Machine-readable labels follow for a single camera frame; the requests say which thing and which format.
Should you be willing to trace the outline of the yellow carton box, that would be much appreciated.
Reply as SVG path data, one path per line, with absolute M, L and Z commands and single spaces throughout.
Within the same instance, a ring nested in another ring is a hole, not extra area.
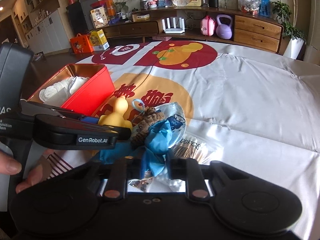
M 110 47 L 103 29 L 91 31 L 89 40 L 94 51 L 105 51 Z

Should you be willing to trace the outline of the wooden wall shelf cabinet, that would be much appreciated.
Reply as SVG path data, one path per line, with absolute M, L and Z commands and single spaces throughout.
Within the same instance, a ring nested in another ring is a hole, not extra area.
M 12 11 L 22 45 L 34 53 L 56 54 L 71 48 L 67 0 L 17 0 Z

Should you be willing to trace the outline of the purple kettlebell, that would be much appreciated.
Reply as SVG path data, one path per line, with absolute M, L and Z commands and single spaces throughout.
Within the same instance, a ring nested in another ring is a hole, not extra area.
M 222 24 L 220 19 L 225 18 L 229 20 L 229 24 Z M 216 17 L 217 22 L 217 28 L 216 28 L 216 34 L 219 38 L 224 40 L 230 40 L 232 38 L 232 24 L 233 19 L 229 15 L 217 15 Z

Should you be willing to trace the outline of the snack box on cabinet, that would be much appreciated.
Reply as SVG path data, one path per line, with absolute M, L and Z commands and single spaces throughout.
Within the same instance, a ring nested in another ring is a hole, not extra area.
M 108 26 L 108 17 L 106 15 L 105 7 L 102 6 L 92 9 L 90 14 L 95 29 Z

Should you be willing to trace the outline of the blue printed face mask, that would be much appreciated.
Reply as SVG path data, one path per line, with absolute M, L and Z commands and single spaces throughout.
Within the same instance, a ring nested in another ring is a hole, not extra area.
M 172 148 L 183 137 L 186 130 L 186 120 L 182 107 L 178 102 L 165 103 L 156 107 L 147 107 L 140 99 L 132 101 L 134 110 L 139 113 L 132 119 L 132 123 L 137 121 L 133 127 L 131 135 L 131 146 L 138 148 L 144 145 L 146 137 L 152 125 L 160 121 L 168 121 L 172 132 L 171 139 L 168 142 L 169 148 Z

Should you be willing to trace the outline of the clear plastic bag of items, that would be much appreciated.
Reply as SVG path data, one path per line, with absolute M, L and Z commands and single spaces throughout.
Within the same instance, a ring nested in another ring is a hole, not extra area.
M 258 15 L 261 0 L 241 0 L 241 11 L 253 16 Z

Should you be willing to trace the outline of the yellow rubber duck toy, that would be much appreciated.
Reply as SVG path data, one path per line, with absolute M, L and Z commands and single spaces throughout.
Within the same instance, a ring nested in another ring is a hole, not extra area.
M 117 98 L 114 102 L 113 111 L 109 115 L 102 115 L 99 118 L 98 125 L 116 126 L 133 129 L 132 123 L 124 119 L 124 114 L 127 111 L 129 104 L 125 96 Z

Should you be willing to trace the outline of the black mini fridge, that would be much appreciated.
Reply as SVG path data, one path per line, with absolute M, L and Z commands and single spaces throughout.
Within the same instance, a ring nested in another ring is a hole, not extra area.
M 98 0 L 78 0 L 66 7 L 68 19 L 74 35 L 85 34 L 94 29 L 91 4 Z

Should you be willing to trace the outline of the wooden tv cabinet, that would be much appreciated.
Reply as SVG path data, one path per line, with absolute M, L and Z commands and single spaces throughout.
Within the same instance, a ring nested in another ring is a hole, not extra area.
M 165 37 L 162 22 L 167 18 L 183 18 L 185 32 L 182 34 L 169 34 L 172 38 L 183 38 L 189 40 L 205 40 L 220 43 L 228 43 L 260 49 L 272 53 L 279 53 L 283 34 L 283 27 L 276 20 L 263 16 L 245 14 L 238 10 L 210 8 L 210 7 L 167 7 L 153 8 L 144 11 L 135 11 L 132 18 L 149 15 L 147 20 L 135 22 L 118 22 L 107 27 L 103 31 L 107 38 L 127 37 Z M 201 20 L 206 16 L 216 19 L 221 17 L 216 25 L 231 23 L 232 36 L 225 40 L 213 34 L 206 36 L 201 34 Z

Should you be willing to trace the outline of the cotton swab plastic bag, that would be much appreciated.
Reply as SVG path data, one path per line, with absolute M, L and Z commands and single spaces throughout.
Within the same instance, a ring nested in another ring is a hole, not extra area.
M 186 134 L 172 148 L 175 157 L 186 159 L 193 158 L 199 164 L 208 165 L 221 150 L 220 145 L 210 145 L 201 138 Z M 131 191 L 140 192 L 181 192 L 185 189 L 185 182 L 180 179 L 170 179 L 165 168 L 159 175 L 152 176 L 150 171 L 145 172 L 142 180 L 129 181 Z

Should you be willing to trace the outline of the potted green tree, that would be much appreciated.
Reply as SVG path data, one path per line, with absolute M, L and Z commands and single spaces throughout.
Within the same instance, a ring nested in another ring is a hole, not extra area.
M 298 19 L 298 0 L 292 1 L 293 13 L 289 5 L 282 0 L 272 2 L 272 13 L 283 27 L 282 37 L 290 39 L 283 55 L 296 60 L 303 45 L 306 43 L 306 37 L 303 31 L 296 26 Z

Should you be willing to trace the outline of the red metal tin box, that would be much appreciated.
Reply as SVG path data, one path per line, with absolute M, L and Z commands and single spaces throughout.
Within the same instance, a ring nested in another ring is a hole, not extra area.
M 104 64 L 68 64 L 49 78 L 28 101 L 95 116 L 114 90 Z

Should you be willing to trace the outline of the white cotton glove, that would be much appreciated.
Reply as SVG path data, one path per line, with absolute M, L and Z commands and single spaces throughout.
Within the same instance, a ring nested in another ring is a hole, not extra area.
M 44 104 L 61 107 L 88 80 L 89 77 L 71 76 L 40 90 L 39 98 Z

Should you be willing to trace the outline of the orange gift box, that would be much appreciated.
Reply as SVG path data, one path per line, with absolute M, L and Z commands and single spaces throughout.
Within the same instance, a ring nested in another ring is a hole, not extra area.
M 75 54 L 92 53 L 94 51 L 87 34 L 76 35 L 70 39 L 70 44 Z

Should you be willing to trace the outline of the white red printed tablecloth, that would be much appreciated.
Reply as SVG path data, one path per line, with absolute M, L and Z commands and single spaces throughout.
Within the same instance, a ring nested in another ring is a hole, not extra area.
M 319 239 L 319 66 L 252 48 L 199 41 L 117 46 L 83 59 L 104 64 L 124 96 L 125 118 L 178 102 L 185 151 L 204 141 L 211 160 L 294 192 L 303 213 L 293 227 Z

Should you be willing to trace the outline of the white router with antennas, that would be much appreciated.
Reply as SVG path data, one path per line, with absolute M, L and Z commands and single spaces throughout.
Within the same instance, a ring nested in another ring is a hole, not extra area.
M 161 24 L 165 34 L 183 34 L 185 32 L 185 22 L 182 17 L 163 18 Z

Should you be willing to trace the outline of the blue rubber glove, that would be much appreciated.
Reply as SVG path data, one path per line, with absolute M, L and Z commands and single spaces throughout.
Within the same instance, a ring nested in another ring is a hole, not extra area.
M 165 167 L 166 154 L 169 152 L 169 142 L 172 139 L 172 130 L 168 120 L 153 124 L 148 129 L 144 145 L 133 149 L 128 141 L 118 142 L 114 149 L 100 150 L 92 159 L 102 164 L 112 164 L 125 156 L 142 158 L 142 172 L 150 171 L 153 176 L 159 175 Z

